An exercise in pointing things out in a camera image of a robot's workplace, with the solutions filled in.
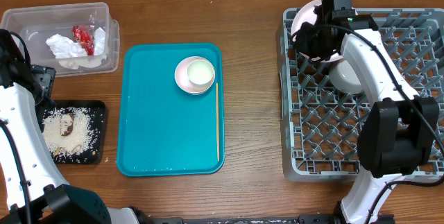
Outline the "large pink plate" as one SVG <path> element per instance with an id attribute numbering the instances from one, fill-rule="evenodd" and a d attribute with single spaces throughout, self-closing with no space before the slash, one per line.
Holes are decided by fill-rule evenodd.
<path id="1" fill-rule="evenodd" d="M 316 6 L 320 6 L 322 4 L 321 0 L 313 0 L 303 6 L 297 13 L 293 19 L 293 23 L 291 25 L 291 43 L 296 40 L 296 32 L 300 30 L 302 23 L 309 22 L 310 24 L 315 24 L 317 19 L 317 14 L 314 12 Z M 300 53 L 300 55 L 306 59 L 310 59 L 308 55 L 304 53 Z M 342 55 L 335 53 L 330 57 L 329 60 L 321 60 L 321 58 L 312 58 L 311 60 L 314 62 L 336 62 L 342 58 Z"/>

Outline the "white tissue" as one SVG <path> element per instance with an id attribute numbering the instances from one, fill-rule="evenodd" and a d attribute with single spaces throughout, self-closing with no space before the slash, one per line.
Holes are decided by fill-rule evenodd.
<path id="1" fill-rule="evenodd" d="M 46 45 L 56 59 L 62 59 L 59 64 L 64 68 L 95 68 L 100 66 L 104 59 L 101 55 L 105 49 L 105 31 L 102 28 L 93 29 L 92 35 L 94 36 L 94 55 L 87 55 L 74 36 L 68 38 L 55 34 L 46 40 Z"/>

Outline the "grey bowl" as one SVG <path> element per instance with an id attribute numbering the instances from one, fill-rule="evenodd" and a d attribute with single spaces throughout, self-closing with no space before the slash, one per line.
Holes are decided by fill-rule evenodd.
<path id="1" fill-rule="evenodd" d="M 330 67 L 329 77 L 333 86 L 343 93 L 359 94 L 362 92 L 362 86 L 355 71 L 344 59 L 335 62 Z"/>

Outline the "food scraps rice pile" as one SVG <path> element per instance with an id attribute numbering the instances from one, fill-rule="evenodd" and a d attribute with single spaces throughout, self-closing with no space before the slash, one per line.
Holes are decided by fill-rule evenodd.
<path id="1" fill-rule="evenodd" d="M 43 137 L 52 156 L 80 155 L 93 148 L 101 131 L 86 107 L 54 109 L 43 118 Z"/>

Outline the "red snack wrapper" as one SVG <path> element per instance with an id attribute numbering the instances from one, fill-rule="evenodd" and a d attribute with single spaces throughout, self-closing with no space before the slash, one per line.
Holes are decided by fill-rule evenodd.
<path id="1" fill-rule="evenodd" d="M 93 28 L 91 26 L 77 25 L 73 26 L 71 31 L 74 39 L 83 49 L 85 49 L 87 55 L 94 55 Z"/>

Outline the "black rectangular tray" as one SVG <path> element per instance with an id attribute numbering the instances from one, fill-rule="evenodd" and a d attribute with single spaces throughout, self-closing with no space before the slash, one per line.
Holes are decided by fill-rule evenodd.
<path id="1" fill-rule="evenodd" d="M 37 119 L 56 164 L 101 161 L 108 112 L 98 100 L 58 100 L 41 107 Z"/>

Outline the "wooden chopstick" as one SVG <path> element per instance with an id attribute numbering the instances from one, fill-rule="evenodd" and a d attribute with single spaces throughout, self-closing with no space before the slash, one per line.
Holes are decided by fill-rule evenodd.
<path id="1" fill-rule="evenodd" d="M 220 136 L 219 136 L 219 84 L 215 84 L 215 94 L 216 94 L 216 155 L 217 162 L 220 161 Z"/>

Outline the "white cup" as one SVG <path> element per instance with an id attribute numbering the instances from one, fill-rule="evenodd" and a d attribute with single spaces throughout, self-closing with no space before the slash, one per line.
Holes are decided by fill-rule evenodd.
<path id="1" fill-rule="evenodd" d="M 193 60 L 187 67 L 188 79 L 197 88 L 210 86 L 214 75 L 215 71 L 212 64 L 204 59 Z"/>

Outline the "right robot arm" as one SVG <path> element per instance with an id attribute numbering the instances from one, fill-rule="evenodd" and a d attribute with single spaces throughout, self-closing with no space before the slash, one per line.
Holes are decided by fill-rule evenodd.
<path id="1" fill-rule="evenodd" d="M 421 97 L 389 59 L 370 15 L 296 15 L 291 40 L 310 60 L 347 61 L 367 95 L 371 111 L 357 139 L 358 176 L 337 205 L 341 223 L 380 223 L 378 211 L 395 186 L 435 187 L 443 183 L 406 180 L 429 159 L 438 121 L 438 103 Z"/>

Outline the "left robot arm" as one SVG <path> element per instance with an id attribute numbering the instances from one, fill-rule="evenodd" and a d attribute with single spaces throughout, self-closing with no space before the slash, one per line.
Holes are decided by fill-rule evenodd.
<path id="1" fill-rule="evenodd" d="M 20 36 L 1 30 L 1 170 L 9 213 L 2 223 L 141 223 L 131 207 L 108 208 L 93 191 L 69 185 L 44 141 L 37 113 L 53 106 L 56 71 L 32 65 Z"/>

